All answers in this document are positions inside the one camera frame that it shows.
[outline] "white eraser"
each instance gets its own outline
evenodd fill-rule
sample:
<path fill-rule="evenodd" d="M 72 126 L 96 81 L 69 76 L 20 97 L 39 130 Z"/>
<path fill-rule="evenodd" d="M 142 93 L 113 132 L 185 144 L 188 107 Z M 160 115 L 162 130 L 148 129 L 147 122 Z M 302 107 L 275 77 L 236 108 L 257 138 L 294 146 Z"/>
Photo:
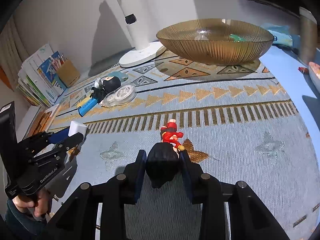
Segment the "white eraser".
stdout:
<path fill-rule="evenodd" d="M 85 134 L 87 132 L 87 126 L 80 122 L 71 121 L 68 136 L 72 136 L 78 132 L 83 134 L 84 139 Z"/>

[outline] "black round toy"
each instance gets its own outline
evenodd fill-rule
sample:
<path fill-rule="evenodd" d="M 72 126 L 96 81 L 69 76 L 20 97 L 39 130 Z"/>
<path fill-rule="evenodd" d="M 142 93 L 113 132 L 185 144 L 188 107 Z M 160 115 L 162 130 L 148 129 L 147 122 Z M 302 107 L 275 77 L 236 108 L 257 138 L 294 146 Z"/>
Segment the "black round toy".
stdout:
<path fill-rule="evenodd" d="M 103 80 L 103 89 L 109 94 L 121 87 L 121 81 L 118 77 L 106 77 Z"/>

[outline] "striped border pattern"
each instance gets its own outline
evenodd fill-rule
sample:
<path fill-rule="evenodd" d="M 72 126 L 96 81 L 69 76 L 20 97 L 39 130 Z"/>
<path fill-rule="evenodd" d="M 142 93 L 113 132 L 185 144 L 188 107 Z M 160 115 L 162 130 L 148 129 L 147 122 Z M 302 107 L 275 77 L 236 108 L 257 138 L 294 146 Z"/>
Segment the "striped border pattern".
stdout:
<path fill-rule="evenodd" d="M 312 212 L 316 211 L 320 206 L 320 203 L 318 203 L 316 206 L 313 207 Z"/>
<path fill-rule="evenodd" d="M 230 123 L 255 122 L 297 115 L 298 110 L 289 100 L 226 106 L 211 106 L 159 113 L 124 116 L 85 123 L 89 134 L 119 133 L 159 130 L 169 119 L 176 119 L 177 126 L 201 127 Z M 65 127 L 52 129 L 57 132 Z"/>
<path fill-rule="evenodd" d="M 300 224 L 303 220 L 307 218 L 307 215 L 304 215 L 302 218 L 298 219 L 293 223 L 293 228 L 296 227 L 298 224 Z"/>

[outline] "ribbed glass bowl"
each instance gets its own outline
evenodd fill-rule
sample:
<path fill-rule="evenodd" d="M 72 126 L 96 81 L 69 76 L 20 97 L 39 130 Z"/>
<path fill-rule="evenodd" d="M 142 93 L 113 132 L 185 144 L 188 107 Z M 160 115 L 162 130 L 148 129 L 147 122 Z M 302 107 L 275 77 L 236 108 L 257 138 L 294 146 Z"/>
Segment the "ribbed glass bowl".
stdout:
<path fill-rule="evenodd" d="M 235 41 L 236 35 L 245 41 Z M 160 30 L 159 41 L 180 57 L 207 65 L 238 65 L 267 52 L 273 35 L 242 21 L 200 19 L 181 22 Z"/>

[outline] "patterned rug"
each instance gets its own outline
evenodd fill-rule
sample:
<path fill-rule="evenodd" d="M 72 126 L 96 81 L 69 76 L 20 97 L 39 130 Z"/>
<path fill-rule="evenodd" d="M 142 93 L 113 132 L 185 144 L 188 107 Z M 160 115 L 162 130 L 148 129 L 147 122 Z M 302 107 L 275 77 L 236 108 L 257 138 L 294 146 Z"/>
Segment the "patterned rug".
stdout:
<path fill-rule="evenodd" d="M 81 118 L 76 104 L 89 96 L 97 77 L 113 71 L 136 85 L 135 100 L 111 109 L 96 105 Z M 99 184 L 121 173 L 140 149 L 148 153 L 159 142 L 160 127 L 173 118 L 191 160 L 220 181 L 246 181 L 290 239 L 308 239 L 316 226 L 319 170 L 310 136 L 284 88 L 258 60 L 208 66 L 166 51 L 143 65 L 116 64 L 79 82 L 61 104 L 50 131 L 71 120 L 90 130 L 61 201 L 82 182 Z M 54 202 L 53 211 L 59 206 Z M 152 189 L 145 176 L 140 200 L 125 214 L 130 239 L 198 238 L 201 207 L 189 203 L 181 175 L 161 189 Z"/>

